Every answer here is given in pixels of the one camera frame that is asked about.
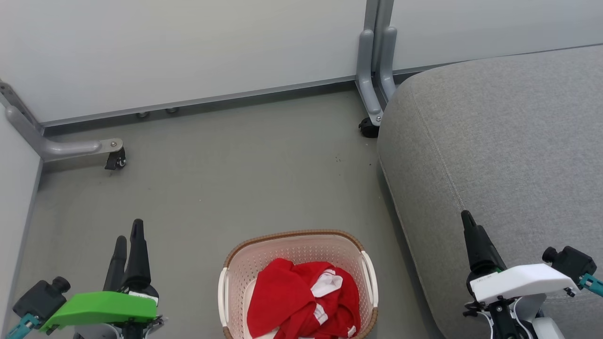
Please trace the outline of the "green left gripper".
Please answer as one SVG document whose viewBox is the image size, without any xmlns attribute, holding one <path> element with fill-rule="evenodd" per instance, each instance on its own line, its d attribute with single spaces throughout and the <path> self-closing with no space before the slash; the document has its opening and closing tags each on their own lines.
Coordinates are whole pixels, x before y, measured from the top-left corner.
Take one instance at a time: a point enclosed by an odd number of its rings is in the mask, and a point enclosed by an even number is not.
<svg viewBox="0 0 603 339">
<path fill-rule="evenodd" d="M 159 293 L 151 284 L 144 222 L 135 219 L 130 234 L 127 266 L 127 238 L 116 239 L 103 291 L 75 294 L 41 327 L 54 332 L 67 326 L 108 324 L 123 332 L 145 332 L 157 319 Z M 119 292 L 127 288 L 127 293 Z"/>
</svg>

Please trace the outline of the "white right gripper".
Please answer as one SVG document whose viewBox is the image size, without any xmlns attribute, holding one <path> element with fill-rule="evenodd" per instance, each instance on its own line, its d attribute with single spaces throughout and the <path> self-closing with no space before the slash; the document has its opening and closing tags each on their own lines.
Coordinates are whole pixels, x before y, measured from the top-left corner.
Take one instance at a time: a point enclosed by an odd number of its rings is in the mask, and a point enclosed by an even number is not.
<svg viewBox="0 0 603 339">
<path fill-rule="evenodd" d="M 469 210 L 461 212 L 470 272 L 485 275 L 470 281 L 474 299 L 489 305 L 503 299 L 547 294 L 578 287 L 565 274 L 547 264 L 514 266 L 508 270 L 484 227 L 476 223 Z"/>
</svg>

